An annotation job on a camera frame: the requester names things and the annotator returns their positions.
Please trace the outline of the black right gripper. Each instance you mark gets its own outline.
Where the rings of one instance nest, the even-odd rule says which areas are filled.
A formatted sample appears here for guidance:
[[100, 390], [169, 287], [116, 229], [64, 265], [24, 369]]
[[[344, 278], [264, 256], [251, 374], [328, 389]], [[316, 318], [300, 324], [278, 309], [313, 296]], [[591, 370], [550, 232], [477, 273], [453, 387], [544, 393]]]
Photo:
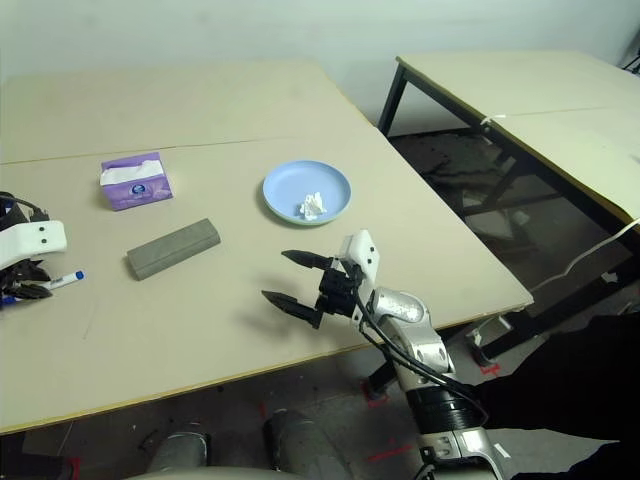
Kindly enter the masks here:
[[262, 290], [261, 294], [284, 313], [307, 322], [312, 328], [320, 326], [320, 314], [352, 316], [358, 298], [363, 273], [358, 265], [346, 266], [343, 272], [333, 266], [335, 258], [302, 250], [285, 250], [282, 255], [306, 268], [324, 271], [319, 284], [315, 308], [303, 305], [294, 297], [280, 292]]

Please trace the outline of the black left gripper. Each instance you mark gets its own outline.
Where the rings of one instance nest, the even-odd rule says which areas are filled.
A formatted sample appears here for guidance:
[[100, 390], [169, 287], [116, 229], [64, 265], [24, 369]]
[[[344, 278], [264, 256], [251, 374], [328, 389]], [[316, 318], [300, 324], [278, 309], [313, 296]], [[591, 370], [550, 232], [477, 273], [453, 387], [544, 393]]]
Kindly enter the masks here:
[[51, 291], [37, 284], [19, 284], [16, 280], [49, 280], [49, 274], [39, 266], [39, 262], [19, 262], [15, 267], [8, 266], [0, 271], [1, 299], [45, 299], [52, 296]]

